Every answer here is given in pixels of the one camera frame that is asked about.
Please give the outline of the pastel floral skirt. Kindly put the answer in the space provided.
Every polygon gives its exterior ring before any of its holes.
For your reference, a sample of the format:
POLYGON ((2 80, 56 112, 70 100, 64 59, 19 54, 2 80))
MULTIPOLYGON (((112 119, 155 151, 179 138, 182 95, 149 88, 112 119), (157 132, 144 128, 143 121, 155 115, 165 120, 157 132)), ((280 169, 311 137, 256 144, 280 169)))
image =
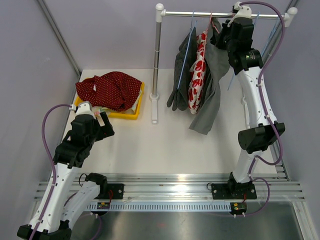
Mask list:
POLYGON ((94 106, 92 108, 92 112, 94 113, 94 115, 97 117, 101 112, 106 112, 107 116, 110 117, 110 118, 122 118, 123 116, 124 117, 130 117, 131 115, 134 115, 137 111, 137 108, 138 108, 138 103, 139 103, 139 100, 141 98, 143 94, 143 91, 140 90, 139 91, 139 95, 137 97, 137 99, 135 100, 134 104, 132 105, 131 108, 125 110, 125 111, 114 111, 114 110, 111 110, 109 108, 106 108, 106 107, 102 107, 102 106, 94 106))

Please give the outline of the red white polka-dot skirt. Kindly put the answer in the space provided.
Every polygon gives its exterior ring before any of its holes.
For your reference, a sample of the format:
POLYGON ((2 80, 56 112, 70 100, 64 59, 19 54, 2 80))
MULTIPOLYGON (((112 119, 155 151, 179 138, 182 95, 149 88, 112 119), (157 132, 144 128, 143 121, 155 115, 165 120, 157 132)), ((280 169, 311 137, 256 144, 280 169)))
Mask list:
POLYGON ((77 95, 93 107, 116 112, 130 109, 138 98, 142 82, 124 72, 112 71, 75 84, 77 95))

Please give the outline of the plain grey skirt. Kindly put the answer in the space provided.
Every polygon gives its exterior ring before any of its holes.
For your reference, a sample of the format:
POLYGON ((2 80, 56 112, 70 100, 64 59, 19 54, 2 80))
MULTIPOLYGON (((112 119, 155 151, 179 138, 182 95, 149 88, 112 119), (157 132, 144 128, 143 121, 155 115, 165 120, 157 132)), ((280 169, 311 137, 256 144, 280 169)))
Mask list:
POLYGON ((206 73, 200 106, 194 120, 189 126, 190 130, 207 135, 217 117, 221 103, 221 88, 219 81, 230 69, 228 53, 211 44, 213 34, 218 33, 210 26, 205 48, 206 73))

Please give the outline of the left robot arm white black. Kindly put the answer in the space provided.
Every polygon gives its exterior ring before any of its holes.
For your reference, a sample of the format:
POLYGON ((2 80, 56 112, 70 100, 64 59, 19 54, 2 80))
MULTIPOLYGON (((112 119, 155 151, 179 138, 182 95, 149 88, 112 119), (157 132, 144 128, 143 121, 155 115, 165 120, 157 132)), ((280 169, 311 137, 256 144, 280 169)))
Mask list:
POLYGON ((86 176, 81 189, 67 200, 68 193, 95 142, 115 134, 105 112, 100 113, 104 125, 95 115, 77 114, 71 130, 55 149, 54 170, 40 206, 31 221, 19 227, 17 236, 23 240, 68 240, 72 229, 95 198, 107 196, 107 177, 99 173, 86 176))

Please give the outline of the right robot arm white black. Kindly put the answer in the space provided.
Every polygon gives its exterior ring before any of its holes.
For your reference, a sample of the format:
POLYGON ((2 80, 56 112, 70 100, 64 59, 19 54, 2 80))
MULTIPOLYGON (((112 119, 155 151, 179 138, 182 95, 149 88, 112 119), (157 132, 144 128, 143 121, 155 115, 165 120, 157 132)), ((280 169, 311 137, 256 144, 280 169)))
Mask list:
POLYGON ((252 19, 239 17, 226 20, 217 38, 211 39, 218 49, 227 51, 229 64, 243 90, 249 125, 238 133, 241 152, 227 183, 211 184, 214 200, 255 200, 252 172, 257 159, 285 131, 284 123, 279 123, 272 113, 263 85, 264 65, 260 52, 252 48, 253 31, 252 19))

